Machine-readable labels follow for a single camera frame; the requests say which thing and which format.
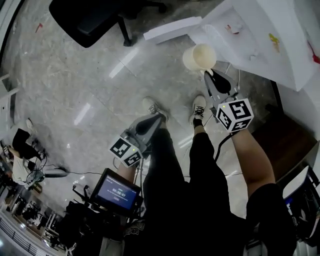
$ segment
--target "shoelace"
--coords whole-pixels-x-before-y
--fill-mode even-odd
[[[149,107],[149,112],[150,112],[151,114],[157,113],[157,112],[158,112],[157,106],[156,106],[155,104],[151,105],[151,106]]]
[[[193,115],[199,115],[201,116],[202,118],[204,117],[204,111],[205,111],[205,108],[202,107],[202,106],[196,106],[194,112],[193,112]]]

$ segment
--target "chair caster wheel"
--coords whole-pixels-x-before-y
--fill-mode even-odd
[[[130,40],[130,39],[129,40],[124,40],[123,46],[130,47],[132,45],[133,45],[132,40]]]
[[[167,6],[162,4],[159,6],[159,13],[164,14],[167,11]]]

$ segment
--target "cream colored bucket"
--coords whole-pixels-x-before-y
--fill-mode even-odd
[[[216,64],[217,56],[214,49],[202,43],[185,50],[182,61],[191,71],[208,71],[213,76],[211,68]]]

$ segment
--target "screen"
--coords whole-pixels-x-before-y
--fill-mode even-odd
[[[97,195],[129,210],[137,192],[107,175]]]

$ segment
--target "white marker cube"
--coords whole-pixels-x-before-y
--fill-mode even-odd
[[[132,145],[127,139],[117,136],[109,152],[121,161],[126,167],[130,167],[142,158],[142,154],[136,146]]]
[[[216,118],[229,133],[247,128],[254,118],[247,98],[221,103],[216,113]]]

